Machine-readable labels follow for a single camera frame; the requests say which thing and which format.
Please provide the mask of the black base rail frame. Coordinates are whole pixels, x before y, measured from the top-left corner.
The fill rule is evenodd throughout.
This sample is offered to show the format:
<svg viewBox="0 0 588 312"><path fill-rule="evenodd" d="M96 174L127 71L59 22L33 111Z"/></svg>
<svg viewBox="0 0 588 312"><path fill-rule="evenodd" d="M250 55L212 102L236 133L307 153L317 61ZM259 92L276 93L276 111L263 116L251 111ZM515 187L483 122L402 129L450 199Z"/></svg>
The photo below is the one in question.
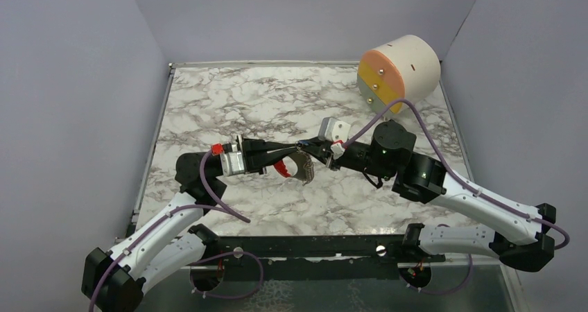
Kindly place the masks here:
<svg viewBox="0 0 588 312"><path fill-rule="evenodd" d="M427 262L445 258L419 249L410 234L359 236L218 236L202 224L167 242L144 266L124 266L126 286L139 296L189 267L197 293L215 296L225 283L250 282L251 293L270 281L430 279Z"/></svg>

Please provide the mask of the round cream drawer cabinet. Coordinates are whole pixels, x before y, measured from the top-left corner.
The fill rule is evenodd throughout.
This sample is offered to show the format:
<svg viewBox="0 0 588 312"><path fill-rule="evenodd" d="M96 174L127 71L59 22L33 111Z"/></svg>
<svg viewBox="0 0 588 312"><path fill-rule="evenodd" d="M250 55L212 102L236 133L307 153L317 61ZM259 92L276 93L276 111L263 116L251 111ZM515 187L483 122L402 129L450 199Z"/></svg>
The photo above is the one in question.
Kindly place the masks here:
<svg viewBox="0 0 588 312"><path fill-rule="evenodd" d="M366 51L357 67L357 87L370 108L381 112L405 98L416 104L437 88L440 61L433 48L415 35L405 35Z"/></svg>

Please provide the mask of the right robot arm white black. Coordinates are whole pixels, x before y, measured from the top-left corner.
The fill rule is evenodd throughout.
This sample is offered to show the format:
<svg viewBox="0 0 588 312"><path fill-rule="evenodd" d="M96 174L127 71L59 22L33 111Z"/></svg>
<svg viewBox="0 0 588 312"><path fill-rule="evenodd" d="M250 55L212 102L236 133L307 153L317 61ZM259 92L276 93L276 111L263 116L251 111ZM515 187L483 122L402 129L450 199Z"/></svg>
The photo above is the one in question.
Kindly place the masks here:
<svg viewBox="0 0 588 312"><path fill-rule="evenodd" d="M376 187L395 179L392 191L409 201L444 207L476 221L469 227L408 225L400 243L409 261L421 257L462 253L485 255L525 272L541 270L555 255L548 226L555 207L523 205L466 180L442 162L414 152L417 137L394 121L379 123L370 144L353 142L339 158L334 143L324 136L298 142L300 149L333 170L348 168L377 177Z"/></svg>

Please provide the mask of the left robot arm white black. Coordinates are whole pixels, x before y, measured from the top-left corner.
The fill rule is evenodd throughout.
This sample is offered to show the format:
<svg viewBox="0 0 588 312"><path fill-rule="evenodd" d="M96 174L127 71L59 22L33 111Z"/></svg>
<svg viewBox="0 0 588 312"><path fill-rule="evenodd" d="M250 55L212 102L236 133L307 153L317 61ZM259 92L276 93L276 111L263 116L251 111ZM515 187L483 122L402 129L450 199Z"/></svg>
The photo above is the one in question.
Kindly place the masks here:
<svg viewBox="0 0 588 312"><path fill-rule="evenodd" d="M306 146L306 141L284 144L238 137L206 152L181 155L175 167L180 190L166 206L109 250L95 248L87 255L82 292L89 298L89 311L134 311L155 284L182 266L214 261L218 254L214 241L178 234L210 212L250 223L250 218L222 201L227 187L219 177L262 175L267 167L281 166L283 158Z"/></svg>

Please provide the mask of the silver red wristlet keychain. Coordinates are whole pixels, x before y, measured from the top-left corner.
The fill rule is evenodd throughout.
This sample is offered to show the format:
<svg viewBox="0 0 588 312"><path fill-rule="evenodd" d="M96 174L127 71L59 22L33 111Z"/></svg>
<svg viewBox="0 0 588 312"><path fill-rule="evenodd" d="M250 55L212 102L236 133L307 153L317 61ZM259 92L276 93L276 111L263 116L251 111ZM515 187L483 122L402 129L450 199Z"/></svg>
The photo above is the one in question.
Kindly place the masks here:
<svg viewBox="0 0 588 312"><path fill-rule="evenodd" d="M303 185L309 184L314 179L312 159L303 152L291 153L273 167L282 177L299 180Z"/></svg>

